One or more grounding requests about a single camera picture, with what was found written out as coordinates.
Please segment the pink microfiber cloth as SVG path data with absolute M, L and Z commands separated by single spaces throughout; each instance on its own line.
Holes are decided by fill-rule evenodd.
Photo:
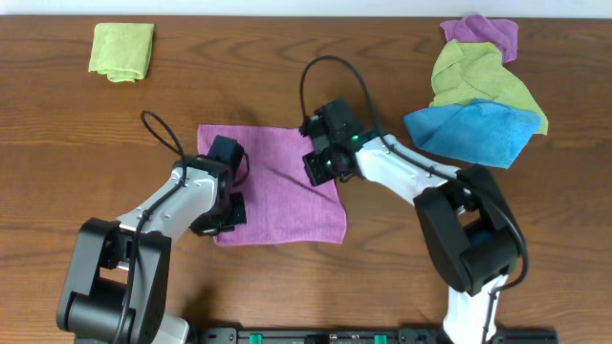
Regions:
M 239 168 L 238 175 L 248 177 L 237 188 L 247 222 L 217 235 L 217 245 L 343 242 L 347 218 L 336 184 L 311 185 L 302 157 L 313 146 L 296 129 L 201 124 L 198 151 L 206 154 L 217 136 L 237 140 L 250 158 Z

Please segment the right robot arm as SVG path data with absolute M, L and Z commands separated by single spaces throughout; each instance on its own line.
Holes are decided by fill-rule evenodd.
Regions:
M 491 173 L 437 163 L 372 131 L 309 138 L 314 150 L 303 161 L 312 185 L 356 175 L 415 207 L 431 262 L 448 284 L 444 333 L 453 343 L 491 342 L 499 293 L 526 256 Z

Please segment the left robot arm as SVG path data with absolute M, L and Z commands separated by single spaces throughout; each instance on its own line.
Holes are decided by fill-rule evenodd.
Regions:
M 149 199 L 114 221 L 87 220 L 76 237 L 56 325 L 77 343 L 187 343 L 166 313 L 170 255 L 187 231 L 216 236 L 245 223 L 235 188 L 242 153 L 187 156 Z

